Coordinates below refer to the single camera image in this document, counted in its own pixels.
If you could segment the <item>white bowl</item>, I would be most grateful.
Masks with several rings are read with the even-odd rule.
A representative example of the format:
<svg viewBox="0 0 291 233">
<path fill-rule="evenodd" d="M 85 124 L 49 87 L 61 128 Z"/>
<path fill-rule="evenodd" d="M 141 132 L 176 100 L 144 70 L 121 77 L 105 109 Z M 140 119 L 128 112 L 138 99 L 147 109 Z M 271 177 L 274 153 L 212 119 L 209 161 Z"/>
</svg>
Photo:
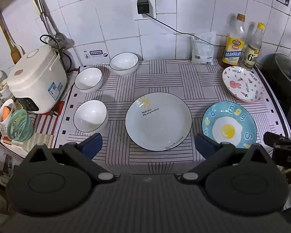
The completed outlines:
<svg viewBox="0 0 291 233">
<path fill-rule="evenodd" d="M 99 100 L 81 104 L 73 117 L 75 128 L 82 133 L 92 133 L 103 129 L 108 122 L 106 105 Z"/>
<path fill-rule="evenodd" d="M 102 86 L 103 76 L 99 68 L 84 69 L 75 78 L 74 84 L 82 93 L 94 93 Z"/>
<path fill-rule="evenodd" d="M 110 70 L 117 75 L 126 76 L 134 73 L 139 65 L 139 57 L 135 53 L 120 53 L 114 56 L 109 64 Z"/>
</svg>

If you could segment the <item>large white sun plate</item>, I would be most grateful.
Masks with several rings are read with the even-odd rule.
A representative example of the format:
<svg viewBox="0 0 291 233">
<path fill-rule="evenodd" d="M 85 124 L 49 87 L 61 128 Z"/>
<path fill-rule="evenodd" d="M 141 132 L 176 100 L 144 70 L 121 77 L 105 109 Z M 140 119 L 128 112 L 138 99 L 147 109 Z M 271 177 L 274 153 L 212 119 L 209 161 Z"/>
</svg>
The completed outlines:
<svg viewBox="0 0 291 233">
<path fill-rule="evenodd" d="M 170 93 L 148 93 L 131 104 L 125 126 L 130 139 L 141 148 L 167 151 L 187 138 L 192 115 L 179 97 Z"/>
</svg>

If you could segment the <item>blue fried egg plate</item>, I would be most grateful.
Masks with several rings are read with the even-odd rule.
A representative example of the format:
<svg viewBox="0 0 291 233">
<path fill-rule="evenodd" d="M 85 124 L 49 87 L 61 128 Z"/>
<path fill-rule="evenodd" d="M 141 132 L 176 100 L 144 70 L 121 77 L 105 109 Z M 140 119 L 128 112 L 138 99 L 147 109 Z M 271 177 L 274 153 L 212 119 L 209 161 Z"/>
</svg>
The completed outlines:
<svg viewBox="0 0 291 233">
<path fill-rule="evenodd" d="M 217 102 L 205 111 L 202 132 L 217 143 L 227 142 L 248 149 L 257 139 L 257 128 L 251 114 L 233 102 Z"/>
</svg>

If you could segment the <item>red striped cloth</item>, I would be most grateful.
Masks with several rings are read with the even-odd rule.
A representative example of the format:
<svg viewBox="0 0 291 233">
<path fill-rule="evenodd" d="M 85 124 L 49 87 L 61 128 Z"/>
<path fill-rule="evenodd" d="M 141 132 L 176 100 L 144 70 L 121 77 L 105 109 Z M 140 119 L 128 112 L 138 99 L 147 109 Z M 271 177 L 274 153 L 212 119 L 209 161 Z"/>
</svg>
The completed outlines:
<svg viewBox="0 0 291 233">
<path fill-rule="evenodd" d="M 25 158 L 29 151 L 36 144 L 46 144 L 51 147 L 55 139 L 57 125 L 61 120 L 61 113 L 64 108 L 65 101 L 60 101 L 55 106 L 55 113 L 50 114 L 30 114 L 33 123 L 33 134 L 29 140 L 25 142 L 16 142 L 10 140 L 7 136 L 3 136 L 0 140 L 0 147 L 4 148 L 11 153 Z"/>
</svg>

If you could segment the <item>black wok with lid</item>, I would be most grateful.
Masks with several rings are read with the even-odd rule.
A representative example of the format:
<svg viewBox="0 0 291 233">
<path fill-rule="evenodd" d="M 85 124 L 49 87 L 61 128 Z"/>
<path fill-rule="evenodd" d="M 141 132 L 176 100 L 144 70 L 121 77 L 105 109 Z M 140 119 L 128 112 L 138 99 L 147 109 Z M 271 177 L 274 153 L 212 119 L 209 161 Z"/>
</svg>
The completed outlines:
<svg viewBox="0 0 291 233">
<path fill-rule="evenodd" d="M 291 94 L 291 59 L 284 54 L 270 54 L 262 62 L 261 72 L 269 85 Z"/>
</svg>

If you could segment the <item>white cup with egg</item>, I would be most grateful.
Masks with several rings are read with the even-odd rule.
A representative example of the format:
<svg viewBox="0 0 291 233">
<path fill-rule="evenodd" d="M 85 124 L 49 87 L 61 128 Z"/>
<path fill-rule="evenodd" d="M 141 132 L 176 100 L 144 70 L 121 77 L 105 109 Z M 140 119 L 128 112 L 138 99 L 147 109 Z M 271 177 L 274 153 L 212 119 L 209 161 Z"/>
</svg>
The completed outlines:
<svg viewBox="0 0 291 233">
<path fill-rule="evenodd" d="M 7 127 L 12 115 L 16 111 L 13 99 L 8 99 L 0 108 L 0 132 L 2 136 L 7 136 Z"/>
</svg>

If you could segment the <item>yellow label cooking wine bottle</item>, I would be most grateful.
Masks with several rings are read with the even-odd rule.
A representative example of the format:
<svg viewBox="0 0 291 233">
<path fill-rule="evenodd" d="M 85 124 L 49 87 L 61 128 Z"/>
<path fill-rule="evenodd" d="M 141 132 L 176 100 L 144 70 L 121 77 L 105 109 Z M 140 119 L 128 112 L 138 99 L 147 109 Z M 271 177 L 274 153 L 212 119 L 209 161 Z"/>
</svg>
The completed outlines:
<svg viewBox="0 0 291 233">
<path fill-rule="evenodd" d="M 245 15 L 238 13 L 236 20 L 230 25 L 222 62 L 228 66 L 237 66 L 245 45 Z"/>
</svg>

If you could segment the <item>striped table cloth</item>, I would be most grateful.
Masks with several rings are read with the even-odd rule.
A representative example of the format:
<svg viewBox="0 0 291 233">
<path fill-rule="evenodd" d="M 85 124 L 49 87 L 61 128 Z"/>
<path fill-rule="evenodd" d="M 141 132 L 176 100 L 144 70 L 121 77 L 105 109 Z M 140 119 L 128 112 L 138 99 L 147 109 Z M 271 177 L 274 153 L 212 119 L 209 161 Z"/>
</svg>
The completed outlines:
<svg viewBox="0 0 291 233">
<path fill-rule="evenodd" d="M 144 61 L 135 73 L 118 76 L 108 65 L 100 65 L 103 72 L 102 87 L 89 94 L 72 88 L 58 122 L 55 146 L 68 142 L 80 143 L 88 134 L 78 131 L 73 124 L 77 108 L 89 100 L 105 103 L 108 122 L 101 130 L 103 146 L 94 161 L 113 173 L 159 174 L 181 173 L 203 160 L 195 149 L 194 137 L 202 130 L 202 117 L 206 109 L 220 101 L 235 102 L 222 80 L 218 62 L 197 65 L 186 60 Z M 192 128 L 179 146 L 161 153 L 137 146 L 125 129 L 125 116 L 130 105 L 152 92 L 166 92 L 181 98 L 192 114 Z"/>
</svg>

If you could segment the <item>white rice cooker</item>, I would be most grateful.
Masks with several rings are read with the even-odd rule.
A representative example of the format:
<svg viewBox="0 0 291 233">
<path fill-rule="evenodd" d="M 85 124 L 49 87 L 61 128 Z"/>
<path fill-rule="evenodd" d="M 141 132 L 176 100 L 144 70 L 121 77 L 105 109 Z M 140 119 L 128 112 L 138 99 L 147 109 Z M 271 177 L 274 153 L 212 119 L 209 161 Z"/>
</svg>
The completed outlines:
<svg viewBox="0 0 291 233">
<path fill-rule="evenodd" d="M 7 78 L 7 85 L 22 107 L 44 114 L 57 104 L 67 85 L 60 55 L 49 45 L 24 54 Z"/>
</svg>

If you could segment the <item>white salt bag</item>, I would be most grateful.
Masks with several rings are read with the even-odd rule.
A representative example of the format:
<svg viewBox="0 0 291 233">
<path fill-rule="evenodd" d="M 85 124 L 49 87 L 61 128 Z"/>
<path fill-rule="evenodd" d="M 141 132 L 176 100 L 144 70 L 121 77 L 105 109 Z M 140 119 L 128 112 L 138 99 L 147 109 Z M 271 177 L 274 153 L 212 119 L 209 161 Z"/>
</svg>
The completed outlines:
<svg viewBox="0 0 291 233">
<path fill-rule="evenodd" d="M 194 64 L 212 65 L 214 56 L 214 42 L 216 32 L 203 33 L 198 37 L 191 37 L 191 61 Z"/>
</svg>

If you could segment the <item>wooden spatula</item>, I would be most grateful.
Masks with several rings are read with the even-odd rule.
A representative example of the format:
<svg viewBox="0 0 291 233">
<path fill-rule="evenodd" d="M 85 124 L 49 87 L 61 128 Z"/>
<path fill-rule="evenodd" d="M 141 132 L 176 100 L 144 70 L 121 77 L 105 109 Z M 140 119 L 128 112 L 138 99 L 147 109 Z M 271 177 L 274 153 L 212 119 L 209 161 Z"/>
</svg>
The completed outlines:
<svg viewBox="0 0 291 233">
<path fill-rule="evenodd" d="M 13 40 L 12 35 L 8 30 L 8 27 L 1 12 L 0 12 L 0 28 L 9 46 L 11 59 L 14 64 L 17 64 L 21 57 L 24 56 L 25 51 L 20 45 L 16 44 L 15 41 Z"/>
</svg>

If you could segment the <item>white bowl back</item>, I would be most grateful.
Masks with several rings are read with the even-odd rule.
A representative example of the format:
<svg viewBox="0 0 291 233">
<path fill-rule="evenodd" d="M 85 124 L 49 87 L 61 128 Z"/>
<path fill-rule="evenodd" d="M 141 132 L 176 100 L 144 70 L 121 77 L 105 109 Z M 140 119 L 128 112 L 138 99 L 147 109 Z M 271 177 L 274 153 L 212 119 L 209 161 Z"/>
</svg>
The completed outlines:
<svg viewBox="0 0 291 233">
<path fill-rule="evenodd" d="M 120 53 L 114 56 L 109 64 L 110 70 L 117 75 L 126 76 L 134 73 L 139 65 L 139 57 L 135 53 Z"/>
</svg>

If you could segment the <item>hanging metal utensils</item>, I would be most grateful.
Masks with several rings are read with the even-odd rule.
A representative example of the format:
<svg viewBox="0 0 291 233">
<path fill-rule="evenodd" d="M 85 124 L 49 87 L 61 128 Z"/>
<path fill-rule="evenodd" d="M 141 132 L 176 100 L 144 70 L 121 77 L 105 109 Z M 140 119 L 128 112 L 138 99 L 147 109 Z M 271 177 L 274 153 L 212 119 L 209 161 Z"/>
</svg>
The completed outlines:
<svg viewBox="0 0 291 233">
<path fill-rule="evenodd" d="M 57 28 L 45 0 L 32 0 L 32 2 L 49 36 L 48 44 L 64 50 L 68 45 L 67 38 Z"/>
</svg>

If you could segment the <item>black power adapter plug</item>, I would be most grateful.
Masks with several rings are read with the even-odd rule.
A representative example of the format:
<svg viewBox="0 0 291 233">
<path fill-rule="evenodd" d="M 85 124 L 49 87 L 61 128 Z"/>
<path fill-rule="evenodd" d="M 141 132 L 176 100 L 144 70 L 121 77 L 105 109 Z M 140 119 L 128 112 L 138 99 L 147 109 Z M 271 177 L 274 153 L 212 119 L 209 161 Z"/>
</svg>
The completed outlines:
<svg viewBox="0 0 291 233">
<path fill-rule="evenodd" d="M 149 14 L 150 13 L 150 1 L 149 0 L 137 0 L 137 11 L 138 14 Z"/>
</svg>

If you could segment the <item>white wall socket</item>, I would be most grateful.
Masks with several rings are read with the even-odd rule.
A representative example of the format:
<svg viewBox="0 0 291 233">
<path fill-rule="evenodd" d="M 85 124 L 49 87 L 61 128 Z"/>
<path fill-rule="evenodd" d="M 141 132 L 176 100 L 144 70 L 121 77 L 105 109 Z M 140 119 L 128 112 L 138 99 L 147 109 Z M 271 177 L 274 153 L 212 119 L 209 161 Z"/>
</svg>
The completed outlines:
<svg viewBox="0 0 291 233">
<path fill-rule="evenodd" d="M 156 0 L 131 0 L 132 14 L 135 21 L 156 18 Z"/>
</svg>

